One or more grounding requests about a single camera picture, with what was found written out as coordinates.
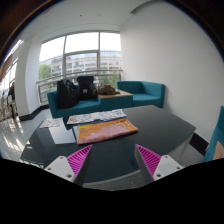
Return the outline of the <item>pink white gripper right finger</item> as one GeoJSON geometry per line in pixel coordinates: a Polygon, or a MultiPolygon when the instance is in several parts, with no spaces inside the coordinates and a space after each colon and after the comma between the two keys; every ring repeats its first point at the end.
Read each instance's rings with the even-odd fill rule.
{"type": "Polygon", "coordinates": [[[146,184],[183,169],[183,166],[169,155],[160,156],[138,144],[135,145],[134,155],[146,184]]]}

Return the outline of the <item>pink white gripper left finger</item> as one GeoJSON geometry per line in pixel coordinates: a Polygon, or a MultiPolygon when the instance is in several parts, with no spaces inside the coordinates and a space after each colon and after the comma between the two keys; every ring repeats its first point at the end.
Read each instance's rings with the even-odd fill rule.
{"type": "Polygon", "coordinates": [[[90,164],[91,148],[92,145],[88,145],[68,157],[59,156],[45,168],[45,171],[82,186],[90,164]]]}

